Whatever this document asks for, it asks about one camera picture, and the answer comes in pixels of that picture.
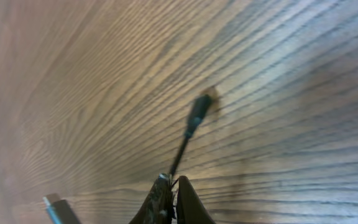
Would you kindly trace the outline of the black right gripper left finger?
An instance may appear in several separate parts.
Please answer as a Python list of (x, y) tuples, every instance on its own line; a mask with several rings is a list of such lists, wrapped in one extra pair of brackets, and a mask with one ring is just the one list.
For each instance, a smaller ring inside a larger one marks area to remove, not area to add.
[(175, 218), (172, 176), (161, 173), (130, 224), (171, 224)]

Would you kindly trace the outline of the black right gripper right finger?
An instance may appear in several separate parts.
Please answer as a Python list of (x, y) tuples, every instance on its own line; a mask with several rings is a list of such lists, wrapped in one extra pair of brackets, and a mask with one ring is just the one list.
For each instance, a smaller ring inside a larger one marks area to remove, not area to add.
[(177, 223), (178, 224), (215, 224), (202, 204), (188, 177), (178, 178)]

